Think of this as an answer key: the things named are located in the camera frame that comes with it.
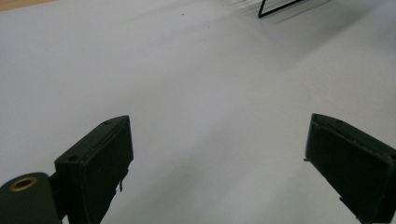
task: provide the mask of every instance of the black metal frame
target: black metal frame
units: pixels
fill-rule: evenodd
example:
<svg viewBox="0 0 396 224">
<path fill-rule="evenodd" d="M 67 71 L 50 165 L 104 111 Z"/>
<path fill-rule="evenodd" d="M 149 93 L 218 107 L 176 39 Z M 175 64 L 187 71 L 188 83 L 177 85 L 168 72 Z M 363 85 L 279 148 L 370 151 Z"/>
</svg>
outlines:
<svg viewBox="0 0 396 224">
<path fill-rule="evenodd" d="M 273 14 L 275 12 L 278 12 L 278 11 L 280 11 L 280 10 L 286 8 L 286 7 L 290 7 L 292 5 L 295 5 L 295 4 L 303 2 L 303 1 L 306 1 L 306 0 L 295 0 L 295 1 L 292 1 L 292 2 L 289 2 L 289 3 L 285 4 L 283 6 L 276 7 L 274 9 L 271 9 L 271 10 L 269 10 L 267 12 L 262 13 L 262 11 L 264 10 L 265 2 L 266 2 L 266 0 L 262 0 L 262 5 L 260 6 L 260 11 L 259 11 L 259 15 L 258 16 L 259 16 L 259 18 L 262 18 L 262 17 L 268 16 L 270 14 Z"/>
</svg>

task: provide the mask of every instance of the white surface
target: white surface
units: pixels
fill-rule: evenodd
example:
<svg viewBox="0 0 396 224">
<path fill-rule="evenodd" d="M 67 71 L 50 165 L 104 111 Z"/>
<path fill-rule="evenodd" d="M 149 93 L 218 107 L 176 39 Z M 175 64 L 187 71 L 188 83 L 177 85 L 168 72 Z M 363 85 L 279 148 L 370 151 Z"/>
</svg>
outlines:
<svg viewBox="0 0 396 224">
<path fill-rule="evenodd" d="M 396 147 L 396 2 L 264 20 L 232 0 L 61 0 L 0 13 L 0 182 L 130 115 L 103 223 L 358 223 L 303 162 L 310 115 Z"/>
</svg>

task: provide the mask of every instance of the white table surface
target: white table surface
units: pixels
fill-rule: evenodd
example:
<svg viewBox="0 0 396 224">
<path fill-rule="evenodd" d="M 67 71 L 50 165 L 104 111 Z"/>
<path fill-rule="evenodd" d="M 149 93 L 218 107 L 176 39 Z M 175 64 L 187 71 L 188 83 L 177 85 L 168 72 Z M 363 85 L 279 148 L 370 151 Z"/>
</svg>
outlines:
<svg viewBox="0 0 396 224">
<path fill-rule="evenodd" d="M 263 20 L 252 4 L 0 12 L 0 182 L 52 174 L 130 115 L 135 157 L 103 223 L 359 223 L 303 162 L 305 141 L 320 113 L 396 147 L 396 2 L 311 0 Z"/>
</svg>

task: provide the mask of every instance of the metal screw hole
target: metal screw hole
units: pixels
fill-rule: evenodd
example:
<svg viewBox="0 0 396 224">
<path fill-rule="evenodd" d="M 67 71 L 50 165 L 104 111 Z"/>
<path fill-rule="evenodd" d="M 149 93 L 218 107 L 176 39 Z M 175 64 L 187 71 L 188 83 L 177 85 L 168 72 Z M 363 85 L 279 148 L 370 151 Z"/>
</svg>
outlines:
<svg viewBox="0 0 396 224">
<path fill-rule="evenodd" d="M 14 192 L 18 192 L 18 191 L 22 191 L 22 190 L 25 190 L 25 189 L 29 189 L 36 182 L 37 182 L 37 178 L 34 177 L 34 176 L 25 177 L 25 178 L 22 178 L 20 180 L 15 181 L 11 185 L 11 187 L 9 187 L 9 190 L 14 191 Z"/>
</svg>

